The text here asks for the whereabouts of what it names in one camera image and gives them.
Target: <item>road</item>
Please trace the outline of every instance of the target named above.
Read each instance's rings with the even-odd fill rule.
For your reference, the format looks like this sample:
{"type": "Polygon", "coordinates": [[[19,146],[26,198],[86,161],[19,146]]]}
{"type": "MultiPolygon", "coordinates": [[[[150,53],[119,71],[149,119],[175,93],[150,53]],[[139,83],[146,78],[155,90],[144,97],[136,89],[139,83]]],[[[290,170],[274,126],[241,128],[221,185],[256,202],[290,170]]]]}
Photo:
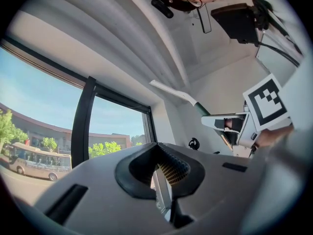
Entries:
{"type": "Polygon", "coordinates": [[[48,189],[53,182],[19,175],[0,165],[0,173],[10,192],[34,205],[37,199],[48,189]]]}

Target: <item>window glass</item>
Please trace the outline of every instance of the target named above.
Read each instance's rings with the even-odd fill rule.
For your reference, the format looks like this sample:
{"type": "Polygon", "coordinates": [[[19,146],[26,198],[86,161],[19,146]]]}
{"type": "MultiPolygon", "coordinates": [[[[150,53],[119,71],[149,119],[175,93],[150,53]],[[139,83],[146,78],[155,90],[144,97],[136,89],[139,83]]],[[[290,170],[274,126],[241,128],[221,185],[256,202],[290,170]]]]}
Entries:
{"type": "Polygon", "coordinates": [[[0,130],[0,173],[13,195],[33,205],[71,170],[71,133],[82,90],[1,48],[0,74],[0,128],[8,130],[0,130]]]}
{"type": "Polygon", "coordinates": [[[147,143],[143,114],[95,97],[89,126],[89,158],[147,143]]]}

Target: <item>bus wheel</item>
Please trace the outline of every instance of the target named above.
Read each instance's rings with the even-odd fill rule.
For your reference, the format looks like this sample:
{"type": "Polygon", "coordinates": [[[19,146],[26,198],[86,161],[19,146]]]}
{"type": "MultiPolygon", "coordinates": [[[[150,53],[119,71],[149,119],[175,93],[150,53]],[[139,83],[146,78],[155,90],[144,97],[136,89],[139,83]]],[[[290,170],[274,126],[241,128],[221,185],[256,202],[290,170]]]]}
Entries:
{"type": "Polygon", "coordinates": [[[17,171],[18,174],[24,175],[24,170],[23,170],[22,167],[18,166],[18,167],[16,168],[16,171],[17,171]]]}
{"type": "Polygon", "coordinates": [[[54,173],[50,173],[49,179],[50,179],[50,181],[56,181],[56,180],[58,180],[58,176],[54,173]]]}

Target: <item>building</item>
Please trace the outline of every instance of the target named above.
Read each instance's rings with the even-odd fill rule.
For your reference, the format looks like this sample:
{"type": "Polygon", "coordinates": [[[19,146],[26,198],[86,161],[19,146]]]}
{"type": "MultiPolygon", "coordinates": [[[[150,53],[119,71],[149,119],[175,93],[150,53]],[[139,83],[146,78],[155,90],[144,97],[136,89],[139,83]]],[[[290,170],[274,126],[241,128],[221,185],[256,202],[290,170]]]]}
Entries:
{"type": "MultiPolygon", "coordinates": [[[[0,103],[0,109],[3,112],[8,110],[8,107],[0,103]]],[[[46,124],[30,117],[24,116],[16,111],[12,112],[12,123],[27,133],[29,144],[33,147],[38,147],[41,150],[48,151],[43,146],[42,141],[44,138],[54,138],[57,143],[55,152],[62,154],[71,153],[71,136],[72,130],[60,128],[54,125],[46,124]]],[[[89,146],[92,147],[95,143],[116,142],[122,149],[131,147],[130,136],[128,135],[107,135],[89,133],[89,146]]]]}

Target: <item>white wall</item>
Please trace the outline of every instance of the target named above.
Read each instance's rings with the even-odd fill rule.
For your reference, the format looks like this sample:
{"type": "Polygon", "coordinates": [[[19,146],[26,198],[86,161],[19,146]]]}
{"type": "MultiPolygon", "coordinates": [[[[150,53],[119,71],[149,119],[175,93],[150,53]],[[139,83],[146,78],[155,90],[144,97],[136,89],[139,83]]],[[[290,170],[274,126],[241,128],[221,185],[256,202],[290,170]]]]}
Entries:
{"type": "MultiPolygon", "coordinates": [[[[211,114],[241,112],[245,101],[242,93],[266,76],[266,71],[255,58],[247,57],[192,83],[192,96],[211,114]]],[[[201,116],[191,104],[181,105],[178,112],[187,139],[197,138],[199,150],[232,155],[215,131],[201,124],[201,116]]]]}
{"type": "Polygon", "coordinates": [[[188,139],[177,108],[168,101],[151,106],[158,142],[188,147],[188,139]]]}

